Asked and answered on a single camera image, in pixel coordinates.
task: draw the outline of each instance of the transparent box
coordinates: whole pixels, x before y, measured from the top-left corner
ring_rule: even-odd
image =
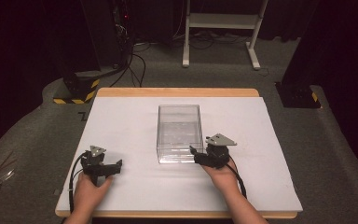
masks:
[[[159,163],[194,162],[190,146],[203,152],[199,105],[158,107]]]

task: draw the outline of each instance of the metal stand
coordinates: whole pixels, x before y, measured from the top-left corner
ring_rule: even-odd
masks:
[[[254,70],[260,69],[260,63],[255,55],[255,41],[263,21],[264,12],[269,0],[263,0],[260,11],[257,15],[231,15],[231,14],[207,14],[190,13],[190,0],[187,0],[186,9],[186,33],[183,50],[183,67],[190,66],[189,35],[190,27],[223,28],[223,29],[244,29],[254,30],[251,42],[246,42],[246,49],[252,61]]]

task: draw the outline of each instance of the person's right hand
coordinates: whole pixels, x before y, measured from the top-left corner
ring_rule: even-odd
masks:
[[[234,161],[230,158],[228,165],[237,171]],[[211,177],[214,186],[219,189],[223,194],[228,191],[240,190],[238,188],[238,180],[235,174],[226,166],[220,169],[214,169],[209,166],[203,166],[202,168]]]

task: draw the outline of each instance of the hand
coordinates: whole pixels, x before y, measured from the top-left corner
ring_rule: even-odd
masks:
[[[234,161],[230,158],[228,165],[231,166],[235,171],[237,168]],[[219,189],[223,194],[230,191],[239,191],[238,180],[235,174],[226,166],[220,169],[214,169],[209,166],[202,166],[205,172],[211,177],[214,186]]]
[[[80,173],[76,183],[74,212],[65,220],[65,223],[87,223],[95,207],[109,190],[112,181],[113,176],[110,175],[100,187],[96,187],[89,175]]]

